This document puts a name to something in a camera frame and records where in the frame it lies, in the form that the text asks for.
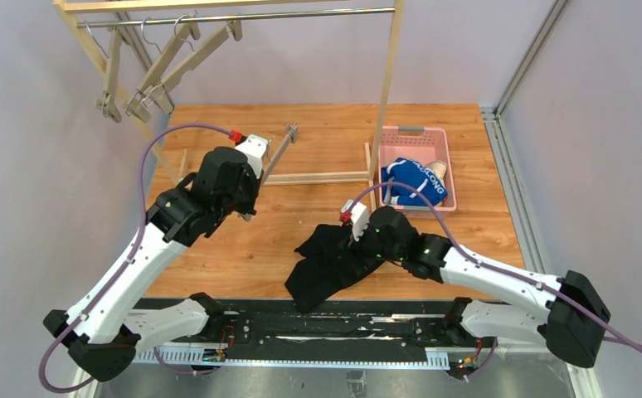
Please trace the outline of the black underwear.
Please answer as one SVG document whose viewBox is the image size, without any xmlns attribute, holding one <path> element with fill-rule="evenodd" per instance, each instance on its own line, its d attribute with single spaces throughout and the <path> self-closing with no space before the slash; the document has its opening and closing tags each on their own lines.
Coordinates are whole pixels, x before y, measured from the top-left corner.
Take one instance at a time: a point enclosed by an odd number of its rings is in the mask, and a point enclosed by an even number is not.
<svg viewBox="0 0 642 398">
<path fill-rule="evenodd" d="M 294 250 L 302 256 L 285 281 L 301 313 L 309 313 L 337 292 L 360 282 L 377 270 L 383 258 L 355 247 L 349 226 L 319 224 Z"/>
</svg>

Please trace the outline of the hanger holding black underwear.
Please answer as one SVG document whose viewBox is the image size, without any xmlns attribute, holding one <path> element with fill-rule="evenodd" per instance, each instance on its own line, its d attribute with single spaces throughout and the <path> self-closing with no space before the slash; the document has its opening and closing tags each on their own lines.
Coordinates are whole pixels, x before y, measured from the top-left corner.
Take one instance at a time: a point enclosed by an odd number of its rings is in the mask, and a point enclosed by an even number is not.
<svg viewBox="0 0 642 398">
<path fill-rule="evenodd" d="M 297 124 L 287 124 L 285 126 L 285 136 L 281 139 L 279 145 L 272 155 L 270 155 L 270 145 L 269 151 L 263 158 L 263 176 L 260 180 L 257 180 L 255 174 L 248 163 L 247 156 L 246 162 L 243 164 L 243 174 L 241 177 L 241 202 L 236 208 L 238 216 L 245 221 L 250 221 L 252 217 L 256 214 L 255 202 L 259 196 L 260 189 L 262 185 L 270 177 L 275 166 L 282 158 L 285 150 L 290 144 L 295 143 L 298 137 L 298 125 Z"/>
</svg>

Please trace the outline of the blue underwear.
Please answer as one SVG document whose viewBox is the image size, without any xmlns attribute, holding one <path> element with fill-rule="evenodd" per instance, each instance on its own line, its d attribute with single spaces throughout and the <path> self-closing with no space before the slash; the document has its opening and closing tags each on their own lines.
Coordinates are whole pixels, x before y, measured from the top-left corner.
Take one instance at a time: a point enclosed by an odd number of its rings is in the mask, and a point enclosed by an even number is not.
<svg viewBox="0 0 642 398">
<path fill-rule="evenodd" d="M 414 159 L 397 158 L 393 163 L 382 167 L 381 178 L 384 182 L 399 182 L 413 187 L 430 202 L 440 205 L 449 194 L 445 179 L 439 179 L 426 164 Z M 426 204 L 409 188 L 396 185 L 382 187 L 383 200 L 393 206 L 425 206 Z"/>
</svg>

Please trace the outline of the beige underwear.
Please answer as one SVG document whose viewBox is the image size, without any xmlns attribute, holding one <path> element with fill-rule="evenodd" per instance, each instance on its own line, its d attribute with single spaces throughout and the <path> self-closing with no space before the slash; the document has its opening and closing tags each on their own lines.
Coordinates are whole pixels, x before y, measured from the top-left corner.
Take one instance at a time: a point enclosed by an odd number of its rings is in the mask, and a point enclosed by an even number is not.
<svg viewBox="0 0 642 398">
<path fill-rule="evenodd" d="M 442 161 L 434 161 L 426 164 L 426 168 L 431 170 L 439 179 L 444 180 L 448 172 L 448 165 Z"/>
</svg>

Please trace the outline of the beige clip hanger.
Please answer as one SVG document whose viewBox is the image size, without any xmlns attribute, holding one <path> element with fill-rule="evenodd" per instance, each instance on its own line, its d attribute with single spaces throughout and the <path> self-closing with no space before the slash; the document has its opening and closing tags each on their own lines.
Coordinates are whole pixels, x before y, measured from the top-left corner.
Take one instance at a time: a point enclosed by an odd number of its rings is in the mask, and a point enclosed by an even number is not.
<svg viewBox="0 0 642 398">
<path fill-rule="evenodd" d="M 128 116 L 134 116 L 144 123 L 150 121 L 151 116 L 147 110 L 147 105 L 143 104 L 147 96 L 146 90 L 160 83 L 164 72 L 185 43 L 188 43 L 193 48 L 193 44 L 188 40 L 189 38 L 197 40 L 201 37 L 198 25 L 195 22 L 182 22 L 184 17 L 188 17 L 188 15 L 183 15 L 176 20 L 172 36 L 160 51 L 156 61 L 145 73 L 144 78 L 136 86 L 134 95 L 124 104 L 124 110 Z"/>
</svg>

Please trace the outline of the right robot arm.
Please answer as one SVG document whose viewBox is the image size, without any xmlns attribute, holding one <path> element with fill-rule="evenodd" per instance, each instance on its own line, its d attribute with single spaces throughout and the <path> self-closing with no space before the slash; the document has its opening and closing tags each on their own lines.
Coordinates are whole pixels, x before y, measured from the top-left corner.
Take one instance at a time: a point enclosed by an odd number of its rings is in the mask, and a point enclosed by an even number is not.
<svg viewBox="0 0 642 398">
<path fill-rule="evenodd" d="M 451 337 L 490 337 L 545 346 L 562 361 L 592 368 L 605 340 L 610 311 L 591 281 L 570 270 L 563 277 L 506 265 L 449 238 L 420 233 L 391 206 L 344 210 L 351 248 L 371 260 L 399 264 L 418 279 L 464 286 L 495 298 L 456 298 L 444 329 Z"/>
</svg>

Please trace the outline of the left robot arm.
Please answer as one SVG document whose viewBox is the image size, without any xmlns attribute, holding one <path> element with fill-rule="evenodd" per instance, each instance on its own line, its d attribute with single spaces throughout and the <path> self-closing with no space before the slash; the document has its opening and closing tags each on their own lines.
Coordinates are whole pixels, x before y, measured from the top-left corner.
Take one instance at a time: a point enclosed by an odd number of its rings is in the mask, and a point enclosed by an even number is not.
<svg viewBox="0 0 642 398">
<path fill-rule="evenodd" d="M 264 175 L 265 143 L 252 139 L 208 152 L 198 172 L 162 192 L 137 233 L 99 283 L 69 310 L 50 311 L 43 324 L 78 367 L 97 381 L 122 373 L 134 358 L 180 337 L 215 341 L 224 310 L 205 293 L 144 315 L 131 310 L 153 281 L 201 236 L 208 238 L 231 213 L 251 217 Z"/>
</svg>

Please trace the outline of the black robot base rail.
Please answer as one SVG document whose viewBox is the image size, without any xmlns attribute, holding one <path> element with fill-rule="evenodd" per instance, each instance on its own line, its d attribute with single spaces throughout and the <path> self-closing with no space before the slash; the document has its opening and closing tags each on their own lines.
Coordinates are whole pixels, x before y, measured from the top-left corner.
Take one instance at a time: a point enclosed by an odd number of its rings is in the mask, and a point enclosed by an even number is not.
<svg viewBox="0 0 642 398">
<path fill-rule="evenodd" d="M 169 364 L 351 370 L 438 370 L 469 376 L 494 349 L 491 337 L 457 329 L 445 300 L 329 300 L 307 313 L 290 299 L 226 298 L 210 332 L 173 337 Z"/>
</svg>

